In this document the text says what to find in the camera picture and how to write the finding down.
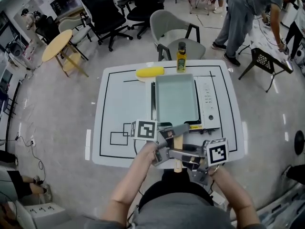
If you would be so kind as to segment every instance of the white table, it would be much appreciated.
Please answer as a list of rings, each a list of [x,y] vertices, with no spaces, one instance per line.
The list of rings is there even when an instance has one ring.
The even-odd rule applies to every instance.
[[[212,77],[220,113],[221,128],[211,135],[184,134],[183,142],[202,145],[204,140],[227,137],[229,160],[244,156],[244,136],[237,100],[224,61],[188,60],[187,73],[198,77]],[[176,61],[149,62],[107,68],[102,82],[95,115],[92,160],[99,165],[129,167],[135,157],[133,140],[129,137],[131,122],[147,119],[145,83],[135,77],[135,71],[144,67],[163,66],[166,74],[176,73]],[[144,141],[137,140],[140,151]],[[174,160],[158,166],[173,168]]]

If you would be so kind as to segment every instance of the round wooden table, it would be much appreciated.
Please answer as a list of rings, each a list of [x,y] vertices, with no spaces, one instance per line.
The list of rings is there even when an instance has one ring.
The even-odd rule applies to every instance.
[[[68,46],[69,48],[72,49],[72,51],[74,51],[74,49],[71,47],[71,45],[69,45],[69,41],[71,38],[72,38],[72,30],[63,31],[57,37],[55,37],[44,50],[43,55],[42,55],[42,62],[47,62],[55,57],[58,64],[60,65],[60,67],[62,68],[62,70],[65,72],[65,74],[67,76],[68,76],[68,74],[66,72],[71,70],[73,67],[75,67],[82,74],[89,77],[86,74],[86,72],[77,64],[78,63],[77,61],[79,61],[81,59],[81,55],[78,52],[73,53],[71,56],[68,56],[63,52],[63,48],[65,46]],[[66,61],[63,65],[57,57],[57,55],[59,53],[61,53],[66,58]]]

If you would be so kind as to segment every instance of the black shoe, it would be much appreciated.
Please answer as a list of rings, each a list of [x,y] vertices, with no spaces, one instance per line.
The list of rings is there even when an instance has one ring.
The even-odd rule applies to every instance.
[[[240,66],[240,63],[238,62],[238,60],[234,57],[234,58],[230,58],[227,56],[227,54],[225,53],[224,54],[224,59],[229,61],[231,64],[233,64],[234,66],[237,66],[239,67]]]
[[[218,45],[217,43],[213,42],[212,48],[213,49],[220,49],[220,50],[225,51],[227,49],[227,46],[226,45]]]

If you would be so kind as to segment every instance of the power outlet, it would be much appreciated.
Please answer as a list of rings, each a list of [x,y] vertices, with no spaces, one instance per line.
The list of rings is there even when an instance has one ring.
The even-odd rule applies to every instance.
[[[33,142],[33,147],[35,147],[36,146],[36,142],[35,142],[34,136],[32,135],[30,138],[31,138],[30,140]]]

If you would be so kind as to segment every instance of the gray pants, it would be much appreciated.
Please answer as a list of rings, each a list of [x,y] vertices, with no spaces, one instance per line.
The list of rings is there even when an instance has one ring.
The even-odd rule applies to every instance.
[[[247,33],[252,29],[254,15],[243,0],[228,0],[227,3],[229,10],[215,43],[224,45],[228,41],[226,54],[233,58]]]

